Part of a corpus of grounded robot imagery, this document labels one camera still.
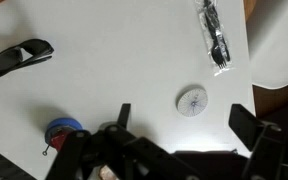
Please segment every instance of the white tabletop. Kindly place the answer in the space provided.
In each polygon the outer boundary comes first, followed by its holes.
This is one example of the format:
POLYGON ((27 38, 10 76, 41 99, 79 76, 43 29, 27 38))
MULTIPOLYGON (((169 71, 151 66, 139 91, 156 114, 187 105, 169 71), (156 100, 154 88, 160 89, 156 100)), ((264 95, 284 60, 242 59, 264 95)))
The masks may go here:
POLYGON ((0 153, 38 179, 56 155, 46 125, 77 119, 95 133, 132 103, 131 131, 169 152, 246 148, 228 127, 232 103, 254 112, 240 0, 220 1, 235 70, 214 77, 193 0, 8 0, 0 4, 0 51, 39 38, 54 57, 0 78, 0 153), (209 103, 194 118, 176 98, 200 85, 209 103))

